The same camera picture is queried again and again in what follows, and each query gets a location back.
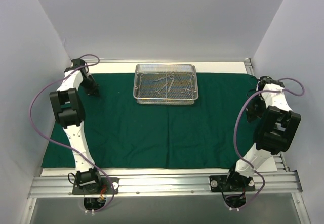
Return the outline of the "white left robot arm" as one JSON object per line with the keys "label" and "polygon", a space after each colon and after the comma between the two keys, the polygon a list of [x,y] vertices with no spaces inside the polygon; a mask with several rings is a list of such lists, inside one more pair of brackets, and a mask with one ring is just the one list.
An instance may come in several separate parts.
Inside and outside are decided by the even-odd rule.
{"label": "white left robot arm", "polygon": [[66,77],[56,91],[50,92],[50,102],[58,123],[68,137],[71,148],[74,148],[73,157],[76,173],[73,184],[86,189],[90,193],[97,193],[102,188],[102,180],[91,157],[86,141],[84,122],[85,109],[78,94],[82,87],[87,95],[100,96],[99,85],[89,73],[87,63],[82,58],[72,60],[72,66],[64,71]]}

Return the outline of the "green surgical cloth kit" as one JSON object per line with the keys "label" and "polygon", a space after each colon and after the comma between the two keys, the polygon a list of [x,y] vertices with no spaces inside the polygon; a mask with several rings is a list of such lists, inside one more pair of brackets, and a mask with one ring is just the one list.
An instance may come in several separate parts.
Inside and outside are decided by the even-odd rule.
{"label": "green surgical cloth kit", "polygon": [[[200,73],[193,105],[142,105],[133,97],[132,74],[96,74],[100,96],[78,91],[86,111],[85,134],[100,168],[230,168],[238,159],[233,131],[256,87],[247,74]],[[243,116],[237,147],[252,146],[257,122]]]}

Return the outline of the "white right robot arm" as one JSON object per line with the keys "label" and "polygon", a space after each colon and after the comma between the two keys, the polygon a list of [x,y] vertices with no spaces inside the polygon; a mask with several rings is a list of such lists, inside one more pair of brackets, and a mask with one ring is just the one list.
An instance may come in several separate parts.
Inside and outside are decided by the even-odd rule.
{"label": "white right robot arm", "polygon": [[[269,76],[258,79],[255,92],[243,104],[234,126],[233,145],[239,160],[225,177],[225,184],[231,190],[243,190],[252,181],[257,169],[270,157],[286,152],[294,139],[301,115],[288,105],[282,79]],[[237,147],[238,126],[242,115],[248,122],[259,120],[251,148],[242,156]]]}

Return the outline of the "silver wire mesh tray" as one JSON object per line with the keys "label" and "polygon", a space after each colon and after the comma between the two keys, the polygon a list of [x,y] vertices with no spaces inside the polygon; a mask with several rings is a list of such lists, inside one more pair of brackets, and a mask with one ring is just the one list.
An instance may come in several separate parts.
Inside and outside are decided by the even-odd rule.
{"label": "silver wire mesh tray", "polygon": [[191,64],[137,64],[133,97],[139,104],[192,105],[199,97]]}

